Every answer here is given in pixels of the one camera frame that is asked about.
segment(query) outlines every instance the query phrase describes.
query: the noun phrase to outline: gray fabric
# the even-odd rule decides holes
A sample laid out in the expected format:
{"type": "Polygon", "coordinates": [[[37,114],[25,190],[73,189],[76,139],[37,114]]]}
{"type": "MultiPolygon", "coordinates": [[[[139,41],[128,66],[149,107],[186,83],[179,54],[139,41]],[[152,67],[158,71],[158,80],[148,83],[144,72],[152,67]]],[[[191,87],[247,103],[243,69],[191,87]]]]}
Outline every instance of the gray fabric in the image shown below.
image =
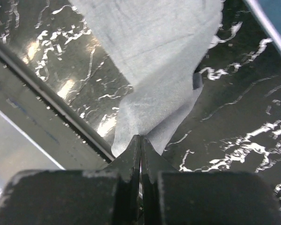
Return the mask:
{"type": "Polygon", "coordinates": [[[221,0],[72,0],[134,92],[120,103],[112,153],[134,134],[162,154],[202,90],[192,74],[221,21],[221,0]]]}

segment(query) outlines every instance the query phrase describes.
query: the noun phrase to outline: shiny black surface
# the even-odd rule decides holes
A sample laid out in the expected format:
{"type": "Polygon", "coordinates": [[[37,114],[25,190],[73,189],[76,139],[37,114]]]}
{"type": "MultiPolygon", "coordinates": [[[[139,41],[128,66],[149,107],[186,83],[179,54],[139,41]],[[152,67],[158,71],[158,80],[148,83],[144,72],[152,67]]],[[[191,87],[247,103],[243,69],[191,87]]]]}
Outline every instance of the shiny black surface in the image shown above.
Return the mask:
{"type": "MultiPolygon", "coordinates": [[[[201,63],[204,88],[163,156],[181,171],[257,173],[281,195],[281,57],[240,0],[201,63]]],[[[112,144],[118,104],[132,91],[75,7],[0,1],[0,38],[112,144]]]]}
{"type": "Polygon", "coordinates": [[[112,144],[132,87],[66,0],[0,1],[0,39],[112,144]]]}

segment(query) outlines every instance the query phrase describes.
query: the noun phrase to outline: white speck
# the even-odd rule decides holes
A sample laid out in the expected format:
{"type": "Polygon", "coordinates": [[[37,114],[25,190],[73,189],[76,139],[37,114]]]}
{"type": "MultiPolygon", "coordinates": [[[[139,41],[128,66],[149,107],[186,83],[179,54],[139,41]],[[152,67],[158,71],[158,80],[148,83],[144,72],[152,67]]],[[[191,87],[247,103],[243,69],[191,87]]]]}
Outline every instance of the white speck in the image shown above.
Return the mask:
{"type": "Polygon", "coordinates": [[[4,44],[6,44],[7,43],[7,37],[9,36],[9,33],[8,34],[2,34],[1,35],[1,39],[2,39],[2,42],[4,43],[4,44]]]}
{"type": "Polygon", "coordinates": [[[59,54],[62,53],[62,50],[61,50],[61,47],[60,47],[59,44],[56,45],[56,48],[57,48],[57,51],[58,51],[59,54]]]}
{"type": "Polygon", "coordinates": [[[281,88],[281,85],[278,87],[275,87],[274,89],[270,90],[266,95],[264,95],[264,97],[268,97],[271,94],[273,94],[275,91],[279,90],[281,88]]]}
{"type": "MultiPolygon", "coordinates": [[[[236,32],[239,30],[240,28],[240,24],[236,25],[235,27],[232,27],[231,28],[231,32],[233,34],[236,34],[236,32]]],[[[213,48],[214,46],[216,46],[218,43],[224,43],[226,42],[228,39],[226,40],[220,40],[218,36],[214,36],[214,39],[213,41],[211,42],[211,45],[210,45],[210,48],[213,48]]],[[[259,42],[259,48],[256,52],[250,52],[249,54],[247,54],[243,59],[242,59],[242,63],[238,63],[238,62],[234,62],[232,64],[229,64],[226,66],[226,68],[224,69],[218,69],[216,72],[215,72],[215,69],[214,68],[211,68],[211,67],[206,67],[206,68],[203,68],[200,73],[202,74],[203,72],[207,71],[208,74],[207,74],[207,77],[208,79],[210,80],[217,80],[217,79],[220,79],[220,77],[222,75],[227,75],[228,74],[228,69],[231,67],[231,66],[234,66],[235,70],[234,72],[237,72],[238,69],[240,67],[242,67],[243,65],[247,64],[247,63],[250,63],[250,62],[253,62],[257,56],[259,56],[262,52],[264,52],[264,50],[266,49],[267,47],[267,44],[268,43],[271,43],[273,40],[270,39],[270,38],[265,38],[265,39],[262,39],[260,42],[259,42]]]]}
{"type": "Polygon", "coordinates": [[[191,130],[189,130],[179,141],[173,142],[173,143],[169,143],[168,146],[170,146],[172,144],[178,144],[178,143],[182,142],[189,135],[190,132],[191,132],[191,130]]]}
{"type": "Polygon", "coordinates": [[[84,118],[84,116],[85,116],[85,112],[83,112],[83,113],[80,114],[80,117],[81,117],[81,118],[84,118]]]}
{"type": "Polygon", "coordinates": [[[281,135],[281,125],[279,130],[273,131],[272,133],[274,134],[273,139],[277,139],[277,137],[281,135]]]}
{"type": "Polygon", "coordinates": [[[260,127],[257,130],[254,130],[251,133],[247,133],[245,140],[250,139],[251,137],[255,137],[261,133],[267,132],[269,130],[273,130],[275,127],[278,126],[278,124],[281,123],[281,120],[277,120],[275,123],[266,123],[265,125],[263,125],[262,127],[260,127]]]}
{"type": "Polygon", "coordinates": [[[65,6],[61,7],[60,9],[53,11],[52,14],[54,15],[54,14],[61,12],[65,7],[71,7],[73,11],[77,10],[77,8],[75,6],[72,7],[71,5],[65,5],[65,6]]]}
{"type": "Polygon", "coordinates": [[[37,41],[43,40],[43,36],[48,36],[47,30],[42,31],[42,33],[37,37],[37,41]]]}
{"type": "Polygon", "coordinates": [[[230,28],[231,36],[228,39],[222,40],[217,35],[214,35],[208,48],[211,49],[211,48],[217,46],[218,43],[225,43],[225,42],[231,40],[232,38],[234,38],[236,36],[236,33],[241,28],[242,24],[243,24],[243,22],[238,22],[236,25],[231,26],[231,28],[230,28]]]}
{"type": "Polygon", "coordinates": [[[97,101],[100,100],[100,99],[102,99],[102,98],[105,98],[105,97],[109,97],[110,99],[116,99],[116,98],[120,98],[121,96],[115,96],[115,95],[106,94],[106,95],[103,95],[103,96],[99,97],[99,98],[97,99],[97,101]]]}
{"type": "Polygon", "coordinates": [[[61,34],[60,31],[53,32],[51,37],[50,37],[50,40],[55,40],[58,37],[58,35],[60,35],[60,34],[61,34]]]}
{"type": "Polygon", "coordinates": [[[280,102],[281,102],[281,101],[280,101],[280,100],[277,100],[277,99],[274,99],[272,102],[273,102],[273,103],[276,103],[277,106],[280,106],[280,102]]]}
{"type": "Polygon", "coordinates": [[[267,106],[267,109],[266,109],[267,115],[271,115],[271,114],[270,114],[271,108],[272,108],[272,107],[271,107],[270,105],[267,106]]]}
{"type": "Polygon", "coordinates": [[[90,108],[90,106],[86,106],[86,105],[83,105],[83,107],[85,108],[85,110],[88,110],[90,108]]]}
{"type": "Polygon", "coordinates": [[[18,13],[17,5],[18,3],[13,3],[13,13],[15,15],[15,28],[19,27],[20,22],[20,14],[18,13]]]}
{"type": "Polygon", "coordinates": [[[190,151],[190,150],[187,150],[187,151],[186,151],[186,153],[185,153],[185,155],[184,155],[184,157],[183,157],[183,159],[182,159],[182,164],[180,164],[180,166],[179,166],[179,167],[180,167],[179,171],[193,172],[192,170],[187,169],[187,168],[184,166],[185,160],[186,160],[188,154],[193,154],[193,153],[194,153],[194,152],[192,152],[192,151],[190,151]]]}
{"type": "Polygon", "coordinates": [[[38,15],[38,20],[37,20],[37,24],[35,25],[35,29],[39,28],[42,25],[43,12],[45,11],[46,8],[49,7],[49,5],[50,5],[50,0],[46,0],[46,6],[40,11],[38,15]]]}

